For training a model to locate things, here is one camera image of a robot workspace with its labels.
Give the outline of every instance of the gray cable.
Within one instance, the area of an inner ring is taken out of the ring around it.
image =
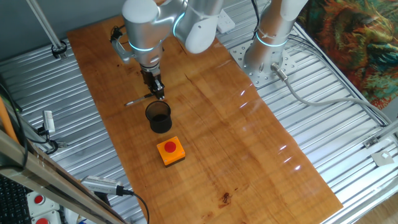
[[[293,90],[292,86],[290,85],[288,80],[285,80],[285,84],[287,85],[287,88],[290,90],[290,92],[293,94],[293,96],[299,100],[300,102],[306,104],[306,105],[310,105],[310,106],[325,106],[325,105],[329,105],[332,103],[339,103],[339,102],[353,102],[353,103],[357,103],[357,104],[361,104],[364,106],[367,106],[368,108],[371,108],[372,110],[374,110],[380,117],[382,117],[383,119],[385,119],[387,121],[388,124],[391,124],[391,120],[383,113],[381,112],[381,110],[379,110],[379,108],[373,106],[372,104],[360,100],[360,99],[354,99],[354,98],[340,98],[340,99],[335,99],[335,100],[330,100],[330,101],[324,101],[324,102],[318,102],[318,103],[313,103],[313,102],[309,102],[307,100],[304,100],[303,98],[299,97],[298,94]]]

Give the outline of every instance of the dark stain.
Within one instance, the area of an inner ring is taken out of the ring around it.
[[[231,198],[231,196],[229,196],[229,193],[228,192],[226,192],[223,196],[222,196],[222,200],[223,200],[223,202],[224,203],[228,203],[228,199],[230,199]]]

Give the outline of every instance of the mounting plate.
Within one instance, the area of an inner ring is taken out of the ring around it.
[[[256,88],[260,88],[270,82],[279,80],[276,73],[252,71],[244,64],[244,55],[252,43],[253,40],[250,40],[241,45],[233,47],[231,50],[229,50],[229,53],[232,55],[232,58],[235,59],[236,63],[238,63],[238,65],[242,68],[242,70],[249,76]],[[286,74],[296,71],[296,63],[293,60],[289,60],[290,55],[286,52],[286,50],[282,52],[282,55],[283,63],[280,65],[282,71],[284,71]]]

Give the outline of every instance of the metal grating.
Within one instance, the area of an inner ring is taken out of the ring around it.
[[[267,2],[258,0],[259,8],[263,9]],[[229,49],[251,39],[256,23],[251,2],[225,0],[224,10],[236,27],[228,34],[217,34],[217,38]],[[31,124],[42,124],[42,110],[53,111],[57,133],[52,139],[68,143],[67,149],[52,155],[53,160],[77,179],[98,175],[120,180],[131,188],[69,42],[65,42],[69,59],[64,62],[55,60],[47,46],[0,62],[0,73],[24,109],[22,115]],[[290,52],[290,57],[295,60],[297,71],[289,75],[289,80],[306,100],[355,95],[339,74],[317,57],[306,52]],[[369,149],[363,146],[365,139],[381,129],[367,111],[352,103],[305,106],[297,102],[283,83],[271,80],[258,88],[258,93],[344,205],[325,222],[355,221],[396,192],[392,189],[378,195],[398,175],[398,170],[396,163],[376,167],[370,154],[385,149],[397,162],[398,147],[392,138]],[[375,196],[366,207],[361,206]],[[115,196],[109,200],[122,217],[146,223],[135,198]]]
[[[42,111],[52,110],[57,132],[51,137],[68,148],[51,155],[77,179],[97,175],[130,183],[114,150],[94,101],[81,75],[68,40],[68,60],[55,60],[50,46],[0,63],[23,117],[33,126],[42,125]],[[111,206],[123,218],[146,223],[135,197],[109,196]]]

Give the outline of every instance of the blue light ring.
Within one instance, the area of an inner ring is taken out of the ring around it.
[[[256,33],[256,36],[257,36],[257,39],[259,39],[260,43],[262,43],[262,44],[264,44],[265,46],[268,46],[268,47],[280,47],[280,46],[285,45],[285,44],[287,43],[287,41],[288,41],[288,40],[286,40],[283,44],[277,44],[277,45],[274,45],[274,44],[267,44],[267,43],[265,43],[264,41],[262,41],[262,40],[260,39],[259,33],[258,33],[258,32]]]
[[[180,20],[185,16],[185,12],[183,14],[181,14],[177,20],[174,22],[174,26],[173,26],[173,35],[175,37],[175,30],[177,28],[178,23],[180,22]]]
[[[130,41],[129,41],[129,44],[130,44],[131,48],[133,48],[134,50],[138,50],[138,51],[142,51],[142,52],[148,52],[148,51],[151,51],[151,50],[154,49],[154,47],[153,47],[153,48],[149,48],[149,49],[141,49],[141,48],[138,48],[138,47],[132,45],[132,44],[130,43]]]

